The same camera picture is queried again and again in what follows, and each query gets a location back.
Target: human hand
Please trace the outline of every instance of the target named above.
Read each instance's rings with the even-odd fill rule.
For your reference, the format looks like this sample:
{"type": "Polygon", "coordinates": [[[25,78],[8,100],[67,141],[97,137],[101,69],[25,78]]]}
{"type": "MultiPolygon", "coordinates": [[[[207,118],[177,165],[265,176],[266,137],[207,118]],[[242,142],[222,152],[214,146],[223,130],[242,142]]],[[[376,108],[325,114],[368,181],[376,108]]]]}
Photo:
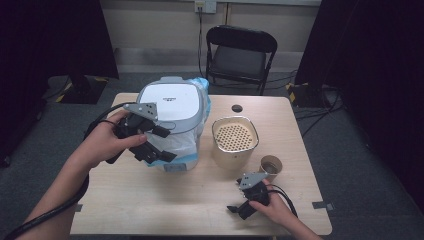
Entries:
{"type": "Polygon", "coordinates": [[[83,161],[91,169],[126,148],[145,143],[147,137],[144,134],[119,139],[113,132],[114,123],[118,124],[128,113],[128,111],[121,110],[109,117],[108,122],[100,122],[71,155],[71,159],[76,158],[78,161],[83,161]]]}
{"type": "MultiPolygon", "coordinates": [[[[268,190],[273,190],[270,182],[267,179],[262,180],[262,182],[267,186],[268,190]]],[[[273,222],[283,226],[287,226],[287,224],[292,221],[293,218],[296,218],[296,216],[293,215],[291,210],[287,207],[278,193],[269,193],[269,200],[270,203],[268,206],[265,206],[256,201],[249,201],[249,204],[258,212],[266,215],[273,222]]]]}

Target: chair backrest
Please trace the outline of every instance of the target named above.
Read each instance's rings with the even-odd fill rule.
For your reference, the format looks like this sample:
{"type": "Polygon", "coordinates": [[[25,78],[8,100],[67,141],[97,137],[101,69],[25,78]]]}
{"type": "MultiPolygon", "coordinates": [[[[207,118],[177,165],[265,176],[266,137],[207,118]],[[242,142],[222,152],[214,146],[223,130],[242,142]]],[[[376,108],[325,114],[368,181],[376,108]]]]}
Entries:
{"type": "Polygon", "coordinates": [[[278,47],[275,38],[267,32],[229,25],[212,27],[206,34],[206,42],[209,50],[211,43],[266,53],[275,53],[278,47]]]}

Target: black curtain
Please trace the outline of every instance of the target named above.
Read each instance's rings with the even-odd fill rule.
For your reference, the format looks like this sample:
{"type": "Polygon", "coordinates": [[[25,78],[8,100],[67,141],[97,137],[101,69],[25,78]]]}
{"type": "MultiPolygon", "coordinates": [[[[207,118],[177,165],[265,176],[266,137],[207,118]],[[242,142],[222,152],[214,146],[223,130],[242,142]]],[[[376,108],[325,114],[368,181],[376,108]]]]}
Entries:
{"type": "Polygon", "coordinates": [[[68,75],[69,69],[111,78],[118,78],[118,72],[98,0],[1,1],[0,16],[4,157],[16,133],[28,125],[24,122],[40,104],[50,77],[68,75]]]}
{"type": "Polygon", "coordinates": [[[424,211],[424,1],[323,0],[296,84],[342,89],[371,148],[424,211]]]}

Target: wall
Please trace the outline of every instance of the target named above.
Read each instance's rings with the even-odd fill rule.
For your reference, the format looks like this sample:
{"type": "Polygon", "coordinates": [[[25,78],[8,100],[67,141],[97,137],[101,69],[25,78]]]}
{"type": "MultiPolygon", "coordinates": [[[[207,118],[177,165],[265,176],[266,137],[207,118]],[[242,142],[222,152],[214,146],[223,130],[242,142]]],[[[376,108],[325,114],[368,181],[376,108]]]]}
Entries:
{"type": "MultiPolygon", "coordinates": [[[[118,65],[140,61],[148,65],[172,64],[170,58],[175,55],[185,56],[176,58],[176,64],[196,65],[200,25],[192,1],[102,0],[101,3],[112,45],[127,56],[117,57],[118,65]],[[144,55],[144,60],[134,54],[144,55]]],[[[202,16],[202,52],[206,53],[207,30],[227,23],[269,32],[279,44],[273,69],[296,69],[318,12],[319,7],[312,5],[218,2],[215,14],[202,16]]]]}

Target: power outlet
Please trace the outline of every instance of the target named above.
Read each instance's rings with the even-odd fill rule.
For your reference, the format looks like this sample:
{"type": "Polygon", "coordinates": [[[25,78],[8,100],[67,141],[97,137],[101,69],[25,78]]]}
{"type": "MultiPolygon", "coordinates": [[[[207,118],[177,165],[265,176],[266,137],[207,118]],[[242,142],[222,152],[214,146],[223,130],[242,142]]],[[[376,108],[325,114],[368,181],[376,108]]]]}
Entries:
{"type": "Polygon", "coordinates": [[[201,12],[206,12],[206,4],[205,1],[195,1],[194,2],[194,12],[199,12],[199,9],[201,9],[201,12]]]}
{"type": "Polygon", "coordinates": [[[216,13],[216,1],[195,1],[194,12],[199,12],[202,9],[202,13],[216,13]]]}

